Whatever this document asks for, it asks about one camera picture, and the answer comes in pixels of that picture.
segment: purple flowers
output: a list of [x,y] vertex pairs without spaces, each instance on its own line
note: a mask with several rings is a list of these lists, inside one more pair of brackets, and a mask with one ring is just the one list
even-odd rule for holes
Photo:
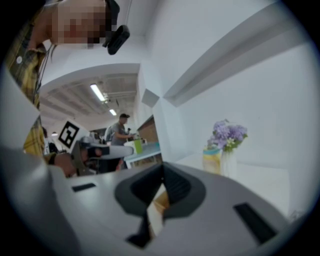
[[248,137],[247,128],[241,125],[232,125],[228,120],[218,121],[213,127],[213,136],[207,141],[208,148],[218,148],[231,152]]

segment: yellow plaid shirt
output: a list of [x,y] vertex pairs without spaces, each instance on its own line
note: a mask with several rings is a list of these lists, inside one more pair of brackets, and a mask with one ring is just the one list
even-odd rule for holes
[[[14,39],[7,52],[5,63],[17,85],[24,95],[36,106],[40,107],[39,92],[37,90],[37,78],[42,61],[46,56],[46,49],[43,44],[37,49],[29,49],[28,45],[39,12],[27,22]],[[45,148],[44,132],[40,117],[32,126],[26,141],[24,150],[28,154],[42,156]],[[44,159],[48,163],[54,154],[45,155]]]

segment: black cap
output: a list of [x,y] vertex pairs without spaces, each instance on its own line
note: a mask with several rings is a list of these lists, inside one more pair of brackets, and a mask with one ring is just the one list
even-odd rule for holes
[[130,115],[128,115],[128,114],[121,114],[120,115],[120,118],[129,118],[130,117]]

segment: glass vase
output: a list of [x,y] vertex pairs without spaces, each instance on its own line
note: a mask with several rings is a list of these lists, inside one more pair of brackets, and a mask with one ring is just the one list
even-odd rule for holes
[[234,151],[223,151],[220,160],[221,175],[230,179],[237,177],[237,158]]

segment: black headset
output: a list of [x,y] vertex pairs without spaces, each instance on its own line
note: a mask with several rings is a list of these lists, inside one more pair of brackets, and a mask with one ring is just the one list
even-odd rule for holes
[[113,31],[113,28],[117,27],[120,7],[115,0],[105,0],[105,2],[105,43],[102,46],[108,49],[110,55],[115,55],[130,37],[130,31],[126,25],[122,25],[116,31]]

